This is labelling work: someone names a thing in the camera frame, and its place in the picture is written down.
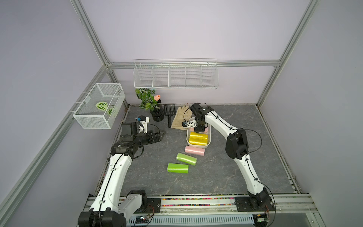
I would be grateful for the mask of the yellow trash bag roll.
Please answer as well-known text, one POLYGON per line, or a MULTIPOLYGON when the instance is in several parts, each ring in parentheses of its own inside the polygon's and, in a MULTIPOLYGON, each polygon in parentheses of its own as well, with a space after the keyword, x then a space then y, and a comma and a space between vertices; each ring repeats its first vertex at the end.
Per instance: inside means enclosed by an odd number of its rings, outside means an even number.
POLYGON ((196 138, 190 138, 189 144, 196 145, 196 146, 207 146, 208 140, 205 139, 196 139, 196 138))
POLYGON ((198 132, 190 132, 190 139, 192 140, 208 140, 208 135, 204 133, 198 133, 198 132))

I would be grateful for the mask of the pink trash bag roll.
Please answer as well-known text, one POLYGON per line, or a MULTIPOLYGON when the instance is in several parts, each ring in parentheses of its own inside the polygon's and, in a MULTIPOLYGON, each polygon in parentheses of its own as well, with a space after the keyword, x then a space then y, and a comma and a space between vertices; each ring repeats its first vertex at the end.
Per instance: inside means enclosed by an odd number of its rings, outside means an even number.
POLYGON ((205 150, 203 148, 198 148, 198 147, 186 146, 184 152, 187 154, 192 154, 202 157, 205 155, 205 150))
MULTIPOLYGON (((193 132, 195 132, 195 127, 191 127, 191 128, 189 128, 189 130, 190 131, 193 131, 193 132)), ((198 133, 208 133, 208 130, 209 130, 209 127, 206 127, 205 129, 204 129, 204 131, 201 131, 201 132, 198 132, 198 133)))

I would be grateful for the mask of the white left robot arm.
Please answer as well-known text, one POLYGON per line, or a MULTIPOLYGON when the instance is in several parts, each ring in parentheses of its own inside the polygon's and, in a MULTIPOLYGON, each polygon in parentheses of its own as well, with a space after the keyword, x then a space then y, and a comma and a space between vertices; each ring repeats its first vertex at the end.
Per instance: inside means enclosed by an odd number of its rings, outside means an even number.
POLYGON ((120 194, 129 167, 138 156, 139 148, 160 142, 165 131, 148 129, 149 123, 136 121, 122 124, 118 141, 112 146, 107 172, 94 202, 88 211, 80 213, 80 227, 125 227, 134 213, 150 213, 150 224, 160 212, 160 199, 149 199, 144 190, 128 192, 120 201, 120 194))

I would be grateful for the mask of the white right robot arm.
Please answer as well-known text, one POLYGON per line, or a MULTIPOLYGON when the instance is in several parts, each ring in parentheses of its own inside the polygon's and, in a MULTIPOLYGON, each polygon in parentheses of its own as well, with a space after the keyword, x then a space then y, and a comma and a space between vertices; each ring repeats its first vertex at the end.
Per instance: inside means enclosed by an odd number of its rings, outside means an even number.
POLYGON ((202 132, 205 125, 214 127, 225 139, 225 151, 235 161, 245 180, 251 209, 254 211, 268 208, 275 208, 275 198, 271 190, 261 182, 252 163, 247 140, 247 133, 244 128, 236 128, 221 118, 216 111, 210 107, 202 107, 199 103, 191 106, 194 114, 194 130, 202 132))

